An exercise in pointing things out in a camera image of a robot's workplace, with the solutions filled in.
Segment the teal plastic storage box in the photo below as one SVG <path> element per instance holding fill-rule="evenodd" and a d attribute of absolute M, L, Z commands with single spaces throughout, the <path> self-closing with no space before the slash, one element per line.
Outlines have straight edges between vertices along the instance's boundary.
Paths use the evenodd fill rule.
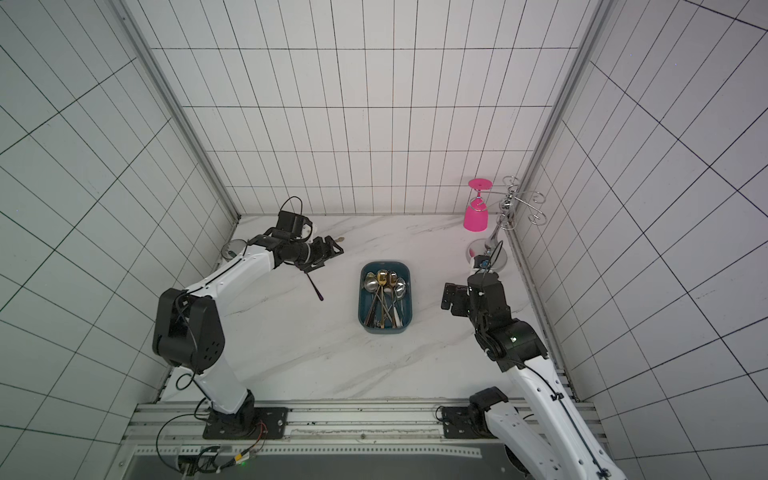
<path fill-rule="evenodd" d="M 376 295 L 368 293 L 363 288 L 363 281 L 368 272 L 375 275 L 379 270 L 393 271 L 397 274 L 395 287 L 396 309 L 399 314 L 401 326 L 393 328 L 388 315 L 386 327 L 379 328 L 381 309 L 379 303 L 379 291 Z M 366 264 L 360 273 L 360 293 L 358 296 L 358 322 L 369 333 L 397 334 L 402 333 L 413 320 L 412 279 L 409 268 L 399 261 L 374 261 Z M 385 292 L 386 306 L 389 305 L 389 295 Z"/>

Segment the large silver spoon front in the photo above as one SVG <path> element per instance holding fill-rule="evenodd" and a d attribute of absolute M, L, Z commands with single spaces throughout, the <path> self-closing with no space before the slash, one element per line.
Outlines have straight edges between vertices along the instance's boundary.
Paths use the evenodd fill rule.
<path fill-rule="evenodd" d="M 379 291 L 379 283 L 373 272 L 368 272 L 363 281 L 363 288 L 370 294 L 376 295 Z"/>

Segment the rose gold spoon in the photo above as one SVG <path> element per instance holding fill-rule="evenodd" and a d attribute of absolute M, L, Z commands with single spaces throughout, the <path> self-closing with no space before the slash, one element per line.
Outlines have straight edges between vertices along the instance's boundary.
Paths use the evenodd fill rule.
<path fill-rule="evenodd" d="M 387 307 L 387 311 L 393 328 L 399 328 L 401 326 L 399 314 L 396 309 L 396 282 L 397 274 L 393 271 L 389 271 L 386 276 L 385 292 L 389 295 L 389 305 Z"/>

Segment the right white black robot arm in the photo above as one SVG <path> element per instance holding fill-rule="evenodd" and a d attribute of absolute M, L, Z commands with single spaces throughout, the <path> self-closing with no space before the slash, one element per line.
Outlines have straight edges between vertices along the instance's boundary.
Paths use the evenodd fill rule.
<path fill-rule="evenodd" d="M 481 350 L 522 394 L 544 433 L 537 433 L 507 395 L 489 387 L 469 399 L 470 424 L 502 441 L 516 467 L 535 479 L 624 479 L 560 382 L 536 330 L 515 318 L 497 273 L 478 270 L 465 285 L 447 283 L 441 308 L 470 320 Z"/>

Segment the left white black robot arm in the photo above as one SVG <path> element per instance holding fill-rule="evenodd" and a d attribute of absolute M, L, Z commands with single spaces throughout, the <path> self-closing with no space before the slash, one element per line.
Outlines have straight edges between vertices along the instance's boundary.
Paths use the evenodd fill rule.
<path fill-rule="evenodd" d="M 344 253 L 330 236 L 314 234 L 312 221 L 282 210 L 276 225 L 245 242 L 214 273 L 183 289 L 161 294 L 152 339 L 153 352 L 173 367 L 184 367 L 210 401 L 212 412 L 244 424 L 253 416 L 253 395 L 224 356 L 221 317 L 246 287 L 287 264 L 309 274 Z"/>

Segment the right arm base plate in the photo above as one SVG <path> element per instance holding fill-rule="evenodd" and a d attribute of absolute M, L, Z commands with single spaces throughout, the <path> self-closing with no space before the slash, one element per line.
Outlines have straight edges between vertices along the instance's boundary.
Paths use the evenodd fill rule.
<path fill-rule="evenodd" d="M 493 439 L 484 412 L 474 405 L 464 407 L 440 406 L 436 419 L 443 426 L 446 439 Z"/>

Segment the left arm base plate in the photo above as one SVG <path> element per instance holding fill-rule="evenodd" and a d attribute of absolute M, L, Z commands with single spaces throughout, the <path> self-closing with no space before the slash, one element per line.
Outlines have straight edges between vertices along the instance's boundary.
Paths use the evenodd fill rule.
<path fill-rule="evenodd" d="M 245 405 L 239 412 L 224 414 L 210 412 L 203 438 L 206 440 L 274 440 L 282 439 L 285 432 L 288 409 L 284 407 L 257 408 Z"/>

